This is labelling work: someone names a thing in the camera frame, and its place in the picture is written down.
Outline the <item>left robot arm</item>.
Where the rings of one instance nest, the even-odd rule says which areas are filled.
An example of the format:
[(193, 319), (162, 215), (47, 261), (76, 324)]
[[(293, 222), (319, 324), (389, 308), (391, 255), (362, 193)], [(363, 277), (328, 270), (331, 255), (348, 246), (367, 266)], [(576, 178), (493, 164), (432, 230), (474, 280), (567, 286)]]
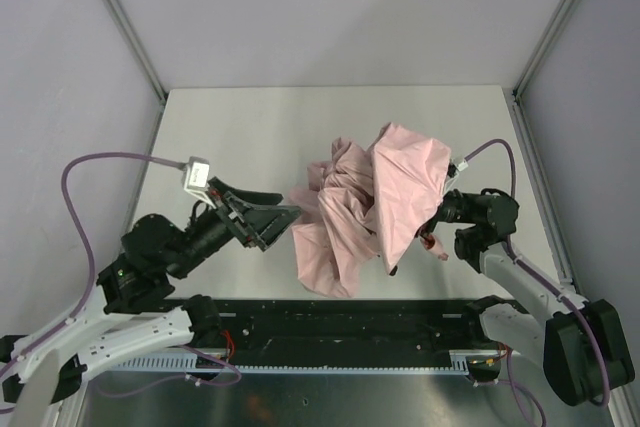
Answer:
[(11, 373), (1, 383), (4, 401), (18, 401), (52, 350), (61, 363), (53, 399), (61, 401), (130, 358), (167, 347), (211, 346), (222, 331), (214, 300), (197, 294), (170, 307), (170, 281), (186, 278), (232, 240), (266, 251), (301, 213), (279, 193), (236, 189), (213, 177), (185, 228), (160, 214), (141, 217), (122, 237), (116, 260), (98, 274), (80, 313), (63, 315), (62, 328), (42, 342), (34, 335), (2, 337), (1, 362)]

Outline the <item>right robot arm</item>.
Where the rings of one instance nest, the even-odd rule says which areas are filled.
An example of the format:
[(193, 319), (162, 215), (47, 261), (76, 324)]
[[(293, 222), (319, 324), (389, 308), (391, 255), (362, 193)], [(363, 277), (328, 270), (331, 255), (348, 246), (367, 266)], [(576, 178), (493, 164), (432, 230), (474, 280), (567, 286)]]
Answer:
[(511, 241), (518, 214), (516, 200), (499, 189), (453, 190), (417, 235), (426, 240), (438, 224), (458, 224), (456, 257), (514, 299), (470, 304), (477, 334), (538, 365), (565, 404), (605, 406), (614, 389), (635, 378), (619, 314), (610, 302), (590, 301), (531, 264)]

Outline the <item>pink folding umbrella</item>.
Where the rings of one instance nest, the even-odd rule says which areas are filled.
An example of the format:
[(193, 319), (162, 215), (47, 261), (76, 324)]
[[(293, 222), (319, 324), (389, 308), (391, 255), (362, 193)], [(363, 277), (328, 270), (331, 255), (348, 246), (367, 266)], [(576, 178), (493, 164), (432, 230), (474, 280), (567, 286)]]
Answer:
[(352, 298), (365, 263), (379, 258), (393, 273), (415, 239), (447, 260), (439, 239), (421, 228), (442, 205), (450, 160), (449, 146), (395, 123), (368, 148), (336, 139), (330, 159), (309, 164), (306, 185), (289, 193), (302, 211), (291, 229), (299, 282)]

